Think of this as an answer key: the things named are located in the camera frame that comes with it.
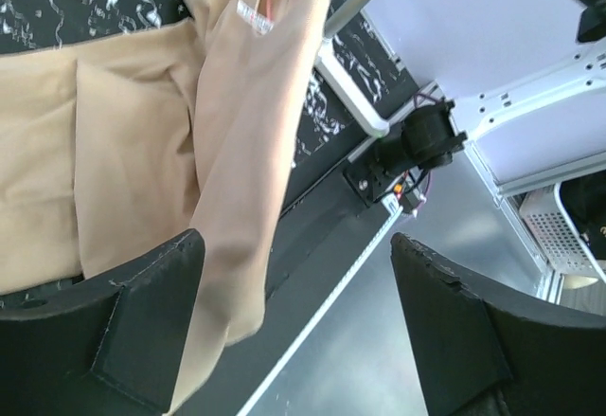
white label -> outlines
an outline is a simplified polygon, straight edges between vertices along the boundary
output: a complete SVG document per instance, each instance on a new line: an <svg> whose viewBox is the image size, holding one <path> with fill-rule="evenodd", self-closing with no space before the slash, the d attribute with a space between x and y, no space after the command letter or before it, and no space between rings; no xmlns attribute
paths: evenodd
<svg viewBox="0 0 606 416"><path fill-rule="evenodd" d="M252 7L248 6L242 0L238 0L238 15L241 16L243 20L259 34L264 35L272 30L272 27L274 27L274 23L269 21Z"/></svg>
<svg viewBox="0 0 606 416"><path fill-rule="evenodd" d="M400 209L398 198L393 193L389 193L388 195L384 196L381 202L390 215L394 215Z"/></svg>

black device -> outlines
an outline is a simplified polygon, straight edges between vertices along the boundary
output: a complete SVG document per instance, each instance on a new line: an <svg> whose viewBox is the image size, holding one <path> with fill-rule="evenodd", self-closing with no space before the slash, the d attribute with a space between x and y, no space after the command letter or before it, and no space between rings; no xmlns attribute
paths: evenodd
<svg viewBox="0 0 606 416"><path fill-rule="evenodd" d="M368 206L414 167L427 174L453 161L467 139L465 132L457 133L453 127L454 107L454 102L440 100L415 109L345 169L345 178Z"/></svg>

clothing tag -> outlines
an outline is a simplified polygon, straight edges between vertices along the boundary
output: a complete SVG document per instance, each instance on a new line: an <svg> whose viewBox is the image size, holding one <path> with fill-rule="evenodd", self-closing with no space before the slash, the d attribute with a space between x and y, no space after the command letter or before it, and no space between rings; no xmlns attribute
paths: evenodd
<svg viewBox="0 0 606 416"><path fill-rule="evenodd" d="M241 16L246 23L261 35L265 35L272 30L274 23L269 21L255 9L248 6L244 1L238 0L238 15Z"/></svg>

white basket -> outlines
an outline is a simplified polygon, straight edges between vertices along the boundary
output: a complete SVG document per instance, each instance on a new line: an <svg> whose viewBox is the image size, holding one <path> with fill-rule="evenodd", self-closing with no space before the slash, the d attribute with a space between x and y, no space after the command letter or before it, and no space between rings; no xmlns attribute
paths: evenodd
<svg viewBox="0 0 606 416"><path fill-rule="evenodd" d="M529 193L520 207L520 216L557 271L606 282L606 274L561 202L560 187L558 183Z"/></svg>

beige fabric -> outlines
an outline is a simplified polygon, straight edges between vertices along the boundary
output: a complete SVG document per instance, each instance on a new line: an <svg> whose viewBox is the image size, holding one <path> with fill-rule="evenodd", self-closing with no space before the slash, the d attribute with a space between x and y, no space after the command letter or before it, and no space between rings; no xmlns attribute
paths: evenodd
<svg viewBox="0 0 606 416"><path fill-rule="evenodd" d="M195 23L0 58L0 293L205 237L173 409L262 321L330 0L272 0L264 36L238 0L185 1Z"/></svg>

